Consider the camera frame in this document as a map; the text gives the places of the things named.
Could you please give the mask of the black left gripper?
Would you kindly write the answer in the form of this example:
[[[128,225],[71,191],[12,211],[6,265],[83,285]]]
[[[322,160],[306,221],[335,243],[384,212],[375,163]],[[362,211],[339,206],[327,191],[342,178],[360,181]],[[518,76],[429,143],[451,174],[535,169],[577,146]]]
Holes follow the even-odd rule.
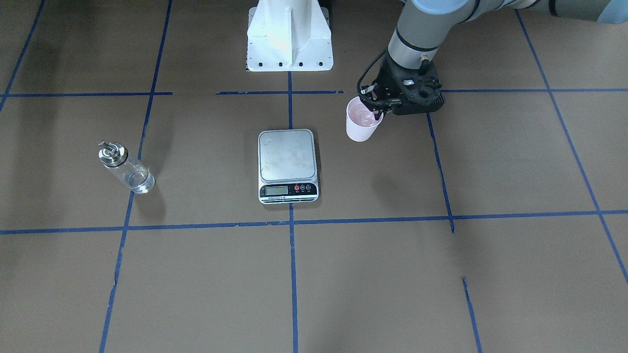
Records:
[[[363,85],[363,79],[377,62],[381,62],[377,77],[370,85]],[[387,51],[382,51],[357,81],[358,97],[376,121],[387,113],[404,116],[436,112],[445,102],[441,88],[433,62],[420,59],[417,69],[406,68]]]

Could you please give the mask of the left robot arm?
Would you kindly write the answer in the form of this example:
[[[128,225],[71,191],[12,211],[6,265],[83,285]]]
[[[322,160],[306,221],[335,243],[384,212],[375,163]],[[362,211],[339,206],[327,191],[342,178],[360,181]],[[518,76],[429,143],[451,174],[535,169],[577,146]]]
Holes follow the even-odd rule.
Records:
[[[625,0],[407,0],[381,66],[368,85],[357,83],[361,104],[379,122],[397,116],[436,112],[444,105],[433,59],[454,26],[503,7],[532,10],[557,18],[603,24],[627,20]]]

